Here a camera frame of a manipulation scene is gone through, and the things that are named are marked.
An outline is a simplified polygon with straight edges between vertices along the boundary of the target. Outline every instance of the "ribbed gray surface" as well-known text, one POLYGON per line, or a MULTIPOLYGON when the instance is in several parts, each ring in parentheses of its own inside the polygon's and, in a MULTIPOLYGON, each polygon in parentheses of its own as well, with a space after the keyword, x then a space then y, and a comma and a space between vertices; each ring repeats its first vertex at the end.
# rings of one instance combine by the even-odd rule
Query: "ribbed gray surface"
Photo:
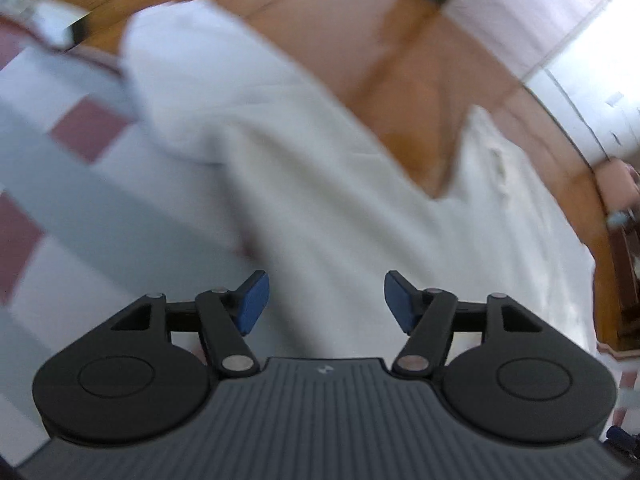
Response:
POLYGON ((28 480, 613 480, 630 471, 596 441, 527 450, 485 439, 456 422, 428 384, 396 380, 378 360, 272 359, 258 376, 223 382, 168 436, 126 449, 52 440, 20 472, 28 480))

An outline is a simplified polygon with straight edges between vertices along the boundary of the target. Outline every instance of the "white towel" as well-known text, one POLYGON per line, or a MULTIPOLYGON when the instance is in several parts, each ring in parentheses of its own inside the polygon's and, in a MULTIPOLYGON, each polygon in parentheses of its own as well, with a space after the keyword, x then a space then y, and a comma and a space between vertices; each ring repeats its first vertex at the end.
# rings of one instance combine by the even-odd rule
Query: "white towel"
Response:
MULTIPOLYGON (((482 108, 432 200, 325 88, 206 0, 138 13, 122 46, 160 142, 226 164, 308 356, 391 362, 406 341, 383 297, 391 269, 465 301, 507 293, 596 353, 593 258, 482 108)), ((457 337, 452 351, 478 340, 457 337)))

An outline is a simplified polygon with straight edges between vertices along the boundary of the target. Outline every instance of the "white tile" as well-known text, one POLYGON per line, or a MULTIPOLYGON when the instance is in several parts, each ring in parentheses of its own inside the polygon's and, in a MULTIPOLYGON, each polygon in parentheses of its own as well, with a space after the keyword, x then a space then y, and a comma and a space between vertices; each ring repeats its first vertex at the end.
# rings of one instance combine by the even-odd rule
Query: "white tile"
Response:
POLYGON ((620 408, 640 410, 640 392, 629 388, 620 388, 616 405, 620 408))
POLYGON ((600 361, 609 370, 617 375, 618 380, 616 384, 620 383, 622 372, 640 371, 640 358, 616 360, 613 356, 606 352, 599 353, 595 357, 598 361, 600 361))
POLYGON ((600 433, 600 441, 604 442, 607 439, 607 430, 613 426, 613 410, 609 413, 609 417, 604 424, 604 428, 602 428, 602 432, 600 433))
POLYGON ((48 132, 84 93, 55 78, 37 63, 32 48, 0 70, 0 100, 43 132, 48 132))
POLYGON ((16 467, 37 451, 49 436, 0 394, 0 455, 16 467))
POLYGON ((241 247, 222 165, 167 154, 133 125, 96 161, 93 170, 220 246, 231 251, 241 247))
POLYGON ((640 410, 626 410, 622 429, 631 434, 640 433, 640 410))
POLYGON ((47 236, 34 250, 10 312, 58 352, 135 299, 47 236))

